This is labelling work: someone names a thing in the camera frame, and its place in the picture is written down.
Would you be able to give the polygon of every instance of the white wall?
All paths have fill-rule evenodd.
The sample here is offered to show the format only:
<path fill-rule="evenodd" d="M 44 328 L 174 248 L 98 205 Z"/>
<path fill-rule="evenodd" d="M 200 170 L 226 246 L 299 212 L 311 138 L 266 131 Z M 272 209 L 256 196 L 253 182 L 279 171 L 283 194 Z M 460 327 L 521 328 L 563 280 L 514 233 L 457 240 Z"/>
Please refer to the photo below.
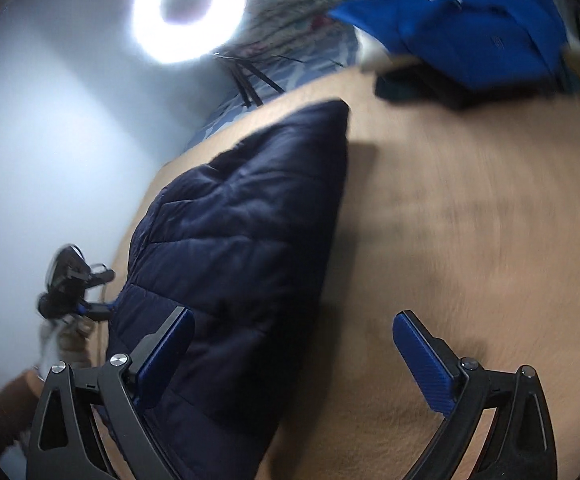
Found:
<path fill-rule="evenodd" d="M 0 21 L 0 386 L 35 363 L 54 251 L 109 262 L 155 159 L 11 8 Z"/>
<path fill-rule="evenodd" d="M 211 60 L 160 66 L 132 0 L 14 0 L 0 17 L 0 386 L 35 363 L 54 251 L 110 262 L 154 174 L 231 88 Z"/>

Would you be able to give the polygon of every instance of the quilted jacket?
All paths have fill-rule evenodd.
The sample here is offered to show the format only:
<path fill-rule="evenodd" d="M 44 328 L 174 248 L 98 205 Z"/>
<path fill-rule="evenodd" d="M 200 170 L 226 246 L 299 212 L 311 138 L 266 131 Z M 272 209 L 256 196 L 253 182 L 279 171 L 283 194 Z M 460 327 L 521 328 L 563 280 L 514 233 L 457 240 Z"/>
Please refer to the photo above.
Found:
<path fill-rule="evenodd" d="M 196 331 L 145 422 L 183 479 L 254 478 L 315 318 L 347 168 L 348 107 L 300 110 L 159 193 L 132 237 L 108 357 L 177 305 Z"/>

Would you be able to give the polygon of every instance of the blue cloth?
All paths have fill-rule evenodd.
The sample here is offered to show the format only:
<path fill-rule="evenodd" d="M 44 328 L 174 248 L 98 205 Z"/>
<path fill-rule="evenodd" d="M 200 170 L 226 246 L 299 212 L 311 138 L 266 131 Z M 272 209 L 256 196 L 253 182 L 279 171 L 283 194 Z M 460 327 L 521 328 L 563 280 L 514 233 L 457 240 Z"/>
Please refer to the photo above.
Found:
<path fill-rule="evenodd" d="M 180 175 L 132 237 L 108 357 L 177 305 L 196 331 L 145 420 L 185 480 L 251 480 L 318 313 L 347 170 L 348 107 L 332 101 Z"/>
<path fill-rule="evenodd" d="M 552 0 L 347 0 L 330 16 L 473 90 L 555 76 L 567 41 Z"/>

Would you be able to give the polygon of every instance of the ring light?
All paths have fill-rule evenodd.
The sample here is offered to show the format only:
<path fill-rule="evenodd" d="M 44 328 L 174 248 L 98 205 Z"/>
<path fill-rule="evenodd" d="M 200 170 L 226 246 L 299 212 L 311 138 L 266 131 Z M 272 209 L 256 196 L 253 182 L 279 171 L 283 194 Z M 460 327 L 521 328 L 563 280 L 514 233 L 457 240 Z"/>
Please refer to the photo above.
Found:
<path fill-rule="evenodd" d="M 161 0 L 134 0 L 132 30 L 144 50 L 161 63 L 176 63 L 210 52 L 230 39 L 246 0 L 212 0 L 200 20 L 174 24 L 164 20 Z"/>

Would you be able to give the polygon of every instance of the blue gripper pad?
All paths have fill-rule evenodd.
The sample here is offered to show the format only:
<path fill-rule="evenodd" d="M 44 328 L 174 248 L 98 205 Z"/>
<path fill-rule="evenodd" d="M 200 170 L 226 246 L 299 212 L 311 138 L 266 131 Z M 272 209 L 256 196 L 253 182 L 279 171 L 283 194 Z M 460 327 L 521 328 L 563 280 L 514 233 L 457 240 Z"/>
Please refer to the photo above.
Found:
<path fill-rule="evenodd" d="M 394 318 L 392 337 L 430 409 L 449 416 L 456 404 L 452 375 L 403 312 Z"/>
<path fill-rule="evenodd" d="M 155 345 L 136 375 L 132 402 L 140 415 L 145 410 L 154 408 L 161 400 L 163 392 L 195 336 L 195 317 L 192 311 L 185 309 L 175 317 L 175 312 L 179 309 L 182 307 L 177 307 L 168 317 L 168 320 L 175 319 L 167 330 L 164 330 L 162 325 L 156 333 L 144 337 L 148 344 L 154 341 Z"/>

